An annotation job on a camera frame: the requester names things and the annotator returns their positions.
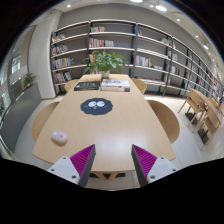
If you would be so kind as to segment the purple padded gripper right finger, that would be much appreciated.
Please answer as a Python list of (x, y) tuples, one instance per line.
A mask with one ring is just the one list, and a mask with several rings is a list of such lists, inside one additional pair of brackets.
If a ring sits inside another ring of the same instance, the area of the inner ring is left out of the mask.
[(132, 145), (131, 155), (141, 187), (177, 171), (166, 157), (156, 157), (139, 146)]

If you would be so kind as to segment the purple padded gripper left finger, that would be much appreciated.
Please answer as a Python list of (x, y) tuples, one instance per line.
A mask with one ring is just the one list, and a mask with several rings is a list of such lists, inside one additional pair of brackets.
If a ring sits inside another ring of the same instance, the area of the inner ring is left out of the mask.
[(70, 157), (62, 156), (48, 169), (48, 172), (85, 187), (91, 173), (95, 155), (95, 145), (90, 145)]

